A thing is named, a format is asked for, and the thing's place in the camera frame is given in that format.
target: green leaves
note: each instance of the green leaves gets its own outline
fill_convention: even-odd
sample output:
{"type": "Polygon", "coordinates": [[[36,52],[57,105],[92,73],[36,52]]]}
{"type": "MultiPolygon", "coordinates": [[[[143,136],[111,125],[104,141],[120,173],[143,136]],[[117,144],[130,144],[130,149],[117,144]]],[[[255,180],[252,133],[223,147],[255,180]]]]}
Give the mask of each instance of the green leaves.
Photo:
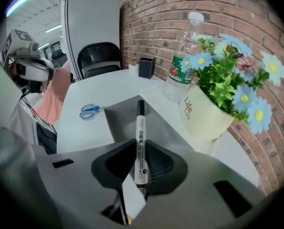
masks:
{"type": "Polygon", "coordinates": [[[253,87],[253,90],[256,90],[258,88],[262,89],[263,84],[262,82],[269,79],[269,73],[263,69],[263,67],[260,68],[258,71],[258,74],[253,78],[252,82],[248,83],[249,86],[253,87]]]}
{"type": "MultiPolygon", "coordinates": [[[[200,47],[204,52],[215,56],[216,44],[211,41],[198,39],[200,47]]],[[[245,112],[238,113],[232,104],[234,91],[237,86],[248,84],[254,90],[262,88],[262,82],[269,79],[269,73],[261,66],[258,74],[251,82],[246,82],[240,74],[235,74],[234,67],[238,62],[238,50],[228,46],[228,52],[223,51],[222,58],[213,58],[213,66],[204,67],[203,70],[194,70],[194,75],[199,78],[197,84],[206,96],[221,110],[231,114],[239,121],[247,121],[248,116],[245,112]]]]}

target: marker pen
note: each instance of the marker pen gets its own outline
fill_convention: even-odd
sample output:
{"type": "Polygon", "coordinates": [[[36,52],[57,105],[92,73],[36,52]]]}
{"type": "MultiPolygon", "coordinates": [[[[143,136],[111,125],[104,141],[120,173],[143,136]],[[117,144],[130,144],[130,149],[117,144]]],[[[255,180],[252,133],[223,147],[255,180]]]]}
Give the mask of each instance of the marker pen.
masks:
{"type": "Polygon", "coordinates": [[[139,100],[137,103],[137,157],[134,170],[134,183],[138,188],[144,188],[148,183],[148,166],[145,159],[146,122],[145,102],[139,100]]]}

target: cream flower pot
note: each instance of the cream flower pot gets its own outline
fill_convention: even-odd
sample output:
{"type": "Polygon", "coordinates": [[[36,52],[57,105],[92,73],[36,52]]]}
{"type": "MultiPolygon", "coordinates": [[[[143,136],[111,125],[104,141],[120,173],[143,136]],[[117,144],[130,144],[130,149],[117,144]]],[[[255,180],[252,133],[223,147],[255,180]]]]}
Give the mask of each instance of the cream flower pot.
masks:
{"type": "Polygon", "coordinates": [[[188,132],[202,140],[221,136],[234,118],[218,108],[197,86],[192,86],[180,102],[180,114],[188,132]]]}

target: black box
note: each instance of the black box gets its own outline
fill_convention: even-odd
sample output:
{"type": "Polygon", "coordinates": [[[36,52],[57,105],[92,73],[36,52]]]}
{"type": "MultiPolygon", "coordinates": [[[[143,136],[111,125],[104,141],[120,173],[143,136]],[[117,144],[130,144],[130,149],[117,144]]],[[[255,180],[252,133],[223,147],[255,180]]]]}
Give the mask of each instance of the black box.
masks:
{"type": "Polygon", "coordinates": [[[138,76],[151,79],[155,71],[155,59],[141,58],[138,61],[138,76]]]}

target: blue daisy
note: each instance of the blue daisy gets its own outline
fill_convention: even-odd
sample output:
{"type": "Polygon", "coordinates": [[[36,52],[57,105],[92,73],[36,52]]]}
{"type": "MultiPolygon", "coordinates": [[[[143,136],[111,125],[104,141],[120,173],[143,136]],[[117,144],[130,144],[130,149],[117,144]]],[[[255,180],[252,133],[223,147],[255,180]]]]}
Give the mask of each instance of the blue daisy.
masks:
{"type": "Polygon", "coordinates": [[[181,63],[181,71],[183,73],[185,73],[189,68],[191,68],[190,59],[191,59],[190,55],[186,55],[183,58],[182,63],[181,63]]]}
{"type": "Polygon", "coordinates": [[[232,104],[239,113],[246,111],[256,98],[256,92],[248,85],[238,85],[234,91],[232,104]]]}
{"type": "Polygon", "coordinates": [[[251,82],[254,78],[254,73],[251,70],[246,69],[244,72],[240,71],[238,68],[233,67],[233,70],[235,71],[235,74],[240,74],[241,78],[243,78],[245,81],[251,82]]]}
{"type": "Polygon", "coordinates": [[[224,57],[224,52],[229,54],[229,52],[227,52],[227,46],[228,46],[228,42],[227,41],[219,42],[217,44],[215,50],[214,50],[214,54],[216,54],[215,58],[222,59],[224,57]]]}
{"type": "Polygon", "coordinates": [[[263,56],[264,69],[269,73],[269,79],[274,85],[281,84],[281,78],[284,78],[284,66],[281,61],[275,56],[265,52],[260,52],[263,56]]]}
{"type": "Polygon", "coordinates": [[[226,34],[221,34],[220,35],[224,40],[228,42],[232,47],[237,48],[237,51],[239,53],[242,53],[245,57],[251,57],[252,56],[252,51],[251,49],[244,43],[242,43],[240,40],[238,40],[235,37],[226,35],[226,34]]]}
{"type": "Polygon", "coordinates": [[[191,56],[190,64],[192,69],[204,69],[205,66],[213,64],[212,55],[209,52],[202,52],[191,56]]]}
{"type": "Polygon", "coordinates": [[[247,110],[248,124],[253,134],[269,129],[272,116],[271,105],[265,99],[256,98],[247,110]]]}

